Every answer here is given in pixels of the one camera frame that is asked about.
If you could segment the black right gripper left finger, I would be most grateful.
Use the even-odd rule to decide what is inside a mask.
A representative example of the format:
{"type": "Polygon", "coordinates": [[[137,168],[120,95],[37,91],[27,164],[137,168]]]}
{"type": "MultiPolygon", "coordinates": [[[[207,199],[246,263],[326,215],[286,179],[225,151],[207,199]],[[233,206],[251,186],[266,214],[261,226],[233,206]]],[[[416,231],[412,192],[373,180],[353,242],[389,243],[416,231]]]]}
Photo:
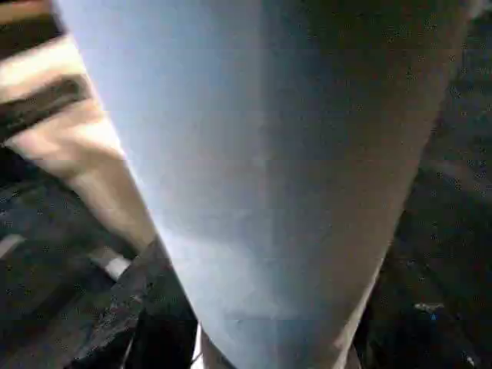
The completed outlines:
{"type": "Polygon", "coordinates": [[[198,322],[159,240],[99,300],[78,368],[189,368],[198,322]]]}

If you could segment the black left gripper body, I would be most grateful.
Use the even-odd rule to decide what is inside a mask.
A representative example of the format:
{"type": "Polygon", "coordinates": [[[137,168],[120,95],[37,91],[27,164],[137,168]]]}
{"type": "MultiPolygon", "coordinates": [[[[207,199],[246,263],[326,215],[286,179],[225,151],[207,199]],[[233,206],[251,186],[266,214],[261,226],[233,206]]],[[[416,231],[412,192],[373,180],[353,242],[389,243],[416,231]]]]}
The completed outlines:
{"type": "Polygon", "coordinates": [[[27,95],[1,103],[1,133],[19,133],[60,112],[72,103],[90,98],[81,76],[55,79],[27,95]]]}

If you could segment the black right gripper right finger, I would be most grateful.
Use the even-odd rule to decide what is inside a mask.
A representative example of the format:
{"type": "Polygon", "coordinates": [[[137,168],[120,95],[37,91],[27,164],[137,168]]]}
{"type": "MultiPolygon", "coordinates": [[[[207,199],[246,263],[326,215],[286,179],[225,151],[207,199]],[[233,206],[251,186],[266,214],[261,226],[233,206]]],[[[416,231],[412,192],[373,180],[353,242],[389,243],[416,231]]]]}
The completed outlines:
{"type": "Polygon", "coordinates": [[[472,334],[415,261],[385,261],[354,338],[363,368],[489,368],[491,333],[472,334]]]}

